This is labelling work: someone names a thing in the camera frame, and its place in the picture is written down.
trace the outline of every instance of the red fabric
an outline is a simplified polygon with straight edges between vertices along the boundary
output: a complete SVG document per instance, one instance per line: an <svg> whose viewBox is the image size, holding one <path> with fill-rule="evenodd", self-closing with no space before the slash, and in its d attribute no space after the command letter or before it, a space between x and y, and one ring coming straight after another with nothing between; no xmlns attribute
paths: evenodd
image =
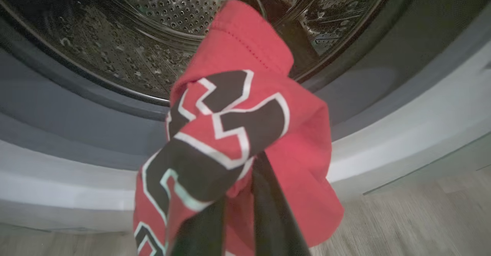
<svg viewBox="0 0 491 256"><path fill-rule="evenodd" d="M330 163L331 140L327 105L288 78L293 56L273 28L253 8L229 1L216 15L207 37L191 60L186 72L174 85L171 106L186 90L183 106L197 118L180 132L198 136L214 136L211 116L203 115L194 102L205 90L196 82L211 74L224 71L250 69L254 72L250 99L241 102L238 109L254 107L265 97L279 92L289 107L288 132L270 145L265 152L284 191L292 212L308 246L318 245L335 231L343 216L343 208L326 180ZM240 157L236 137L215 140L202 137L201 141L220 148L230 157ZM250 171L227 192L226 249L236 256L254 255L253 208ZM179 200L171 199L172 222L165 228L152 203L145 198L142 177L137 179L134 226L141 221L151 226L162 244L166 234L174 237L179 224L195 212Z"/></svg>

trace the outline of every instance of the washing machine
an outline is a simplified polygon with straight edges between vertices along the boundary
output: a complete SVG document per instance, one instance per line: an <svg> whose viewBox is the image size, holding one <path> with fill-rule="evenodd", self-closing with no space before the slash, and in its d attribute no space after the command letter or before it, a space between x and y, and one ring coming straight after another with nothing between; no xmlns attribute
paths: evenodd
<svg viewBox="0 0 491 256"><path fill-rule="evenodd" d="M170 88L225 1L0 0L0 223L131 230ZM449 174L435 163L491 131L489 0L242 1L329 106L341 200Z"/></svg>

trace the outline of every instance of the wooden floor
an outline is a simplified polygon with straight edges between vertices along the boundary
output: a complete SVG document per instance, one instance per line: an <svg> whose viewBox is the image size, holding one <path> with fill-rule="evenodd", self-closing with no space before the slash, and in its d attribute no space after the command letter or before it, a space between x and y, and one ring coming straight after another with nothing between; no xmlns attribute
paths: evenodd
<svg viewBox="0 0 491 256"><path fill-rule="evenodd" d="M313 256L491 256L491 171L367 195ZM0 256L134 256L130 233L0 230Z"/></svg>

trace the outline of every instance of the garment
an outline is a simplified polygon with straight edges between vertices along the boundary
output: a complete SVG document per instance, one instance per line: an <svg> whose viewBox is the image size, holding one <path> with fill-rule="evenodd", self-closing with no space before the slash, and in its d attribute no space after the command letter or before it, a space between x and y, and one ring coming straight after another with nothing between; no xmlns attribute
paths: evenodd
<svg viewBox="0 0 491 256"><path fill-rule="evenodd" d="M137 176L138 252L172 249L179 226L227 195L226 249L254 255L251 164L265 151L309 246L343 208L326 180L327 105L288 78L293 56L256 10L228 1L174 85L168 143Z"/></svg>

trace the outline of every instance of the washing machine drum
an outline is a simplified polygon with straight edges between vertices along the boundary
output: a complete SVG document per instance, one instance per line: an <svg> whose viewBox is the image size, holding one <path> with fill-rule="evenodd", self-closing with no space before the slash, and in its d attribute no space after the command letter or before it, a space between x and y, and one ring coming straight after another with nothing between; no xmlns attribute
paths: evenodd
<svg viewBox="0 0 491 256"><path fill-rule="evenodd" d="M344 50L384 0L241 0L284 39L304 81ZM167 104L226 0L0 0L3 13L70 69Z"/></svg>

